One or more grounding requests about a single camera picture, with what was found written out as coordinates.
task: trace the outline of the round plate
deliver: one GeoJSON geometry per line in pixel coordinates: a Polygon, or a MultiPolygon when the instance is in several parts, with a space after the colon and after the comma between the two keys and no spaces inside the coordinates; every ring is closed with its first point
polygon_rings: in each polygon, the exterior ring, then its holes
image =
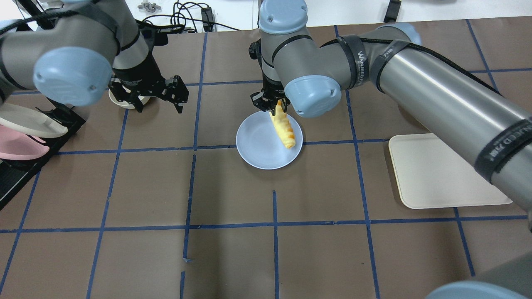
{"type": "Polygon", "coordinates": [[[27,135],[5,126],[0,126],[0,136],[0,159],[32,160],[44,156],[50,150],[27,135]]]}
{"type": "MultiPolygon", "coordinates": [[[[111,99],[111,102],[115,103],[116,105],[122,107],[122,108],[126,108],[126,109],[135,109],[135,106],[133,106],[132,104],[128,104],[128,102],[118,102],[117,99],[114,97],[113,93],[109,90],[109,98],[111,99]]],[[[149,101],[150,97],[148,96],[139,96],[138,99],[140,100],[140,102],[144,105],[146,105],[146,103],[149,101]]]]}
{"type": "Polygon", "coordinates": [[[0,124],[27,135],[58,138],[68,129],[39,111],[9,103],[0,106],[0,124]]]}
{"type": "Polygon", "coordinates": [[[296,139],[296,145],[285,148],[277,136],[270,112],[258,111],[246,118],[236,133],[238,153],[249,165],[260,169],[277,169],[290,164],[301,151],[303,132],[296,120],[288,119],[296,139]]]}

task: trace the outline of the yellow toy food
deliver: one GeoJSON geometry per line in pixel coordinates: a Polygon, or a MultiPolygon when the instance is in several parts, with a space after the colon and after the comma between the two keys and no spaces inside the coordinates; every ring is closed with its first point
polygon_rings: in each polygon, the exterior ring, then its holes
{"type": "Polygon", "coordinates": [[[292,129],[290,121],[286,117],[286,113],[282,110],[281,100],[279,100],[277,106],[275,106],[275,116],[270,113],[270,118],[282,144],[284,144],[286,148],[292,148],[296,145],[294,129],[292,129]]]}

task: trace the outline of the yellow bread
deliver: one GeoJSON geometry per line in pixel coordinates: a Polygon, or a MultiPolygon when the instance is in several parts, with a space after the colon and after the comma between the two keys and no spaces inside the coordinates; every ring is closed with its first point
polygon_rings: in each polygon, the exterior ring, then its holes
{"type": "Polygon", "coordinates": [[[290,121],[286,117],[286,113],[282,110],[281,100],[279,100],[277,106],[275,106],[275,116],[270,113],[270,118],[282,144],[284,144],[286,148],[292,148],[296,145],[294,129],[292,129],[290,121]]]}

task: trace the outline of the tiled surface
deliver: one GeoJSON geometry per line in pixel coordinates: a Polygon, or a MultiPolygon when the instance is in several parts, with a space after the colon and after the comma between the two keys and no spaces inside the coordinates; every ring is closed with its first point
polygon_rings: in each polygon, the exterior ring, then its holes
{"type": "Polygon", "coordinates": [[[274,298],[273,229],[191,230],[184,298],[274,298]]]}
{"type": "Polygon", "coordinates": [[[462,225],[476,273],[532,252],[532,237],[526,229],[526,220],[464,221],[462,225]]]}
{"type": "Polygon", "coordinates": [[[425,298],[470,277],[456,223],[371,226],[381,298],[425,298]]]}
{"type": "MultiPolygon", "coordinates": [[[[467,21],[414,25],[426,46],[532,111],[532,72],[511,69],[530,67],[529,19],[471,20],[475,35],[467,21]],[[501,69],[485,69],[475,38],[501,69]],[[512,55],[498,64],[501,47],[512,55]]],[[[318,45],[335,37],[309,30],[318,45]]],[[[371,84],[322,117],[295,116],[306,143],[287,167],[246,164],[235,133],[257,111],[249,95],[261,74],[247,48],[258,37],[170,36],[155,49],[163,75],[189,84],[183,114],[157,100],[126,112],[107,96],[77,109],[88,122],[41,171],[26,217],[32,182],[0,212],[0,298],[423,298],[530,251],[514,204],[410,210],[397,200],[387,140],[427,130],[371,84]]],[[[9,101],[49,108],[39,94],[9,101]]]]}
{"type": "Polygon", "coordinates": [[[365,226],[279,228],[281,298],[375,298],[365,226]]]}
{"type": "Polygon", "coordinates": [[[106,231],[91,298],[176,298],[183,231],[106,231]]]}
{"type": "Polygon", "coordinates": [[[114,154],[52,157],[23,228],[100,227],[114,160],[114,154]]]}
{"type": "Polygon", "coordinates": [[[84,298],[97,239],[97,232],[21,235],[2,299],[84,298]]]}

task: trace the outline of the dish rack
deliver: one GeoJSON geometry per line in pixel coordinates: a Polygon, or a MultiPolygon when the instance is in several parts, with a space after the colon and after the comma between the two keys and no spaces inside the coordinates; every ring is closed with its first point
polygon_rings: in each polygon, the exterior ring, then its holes
{"type": "Polygon", "coordinates": [[[68,108],[51,99],[48,100],[54,105],[54,109],[50,111],[37,109],[65,126],[68,132],[58,138],[41,138],[50,150],[40,158],[27,161],[0,159],[0,210],[48,163],[53,155],[58,153],[68,139],[85,123],[85,119],[77,115],[72,108],[68,108]]]}

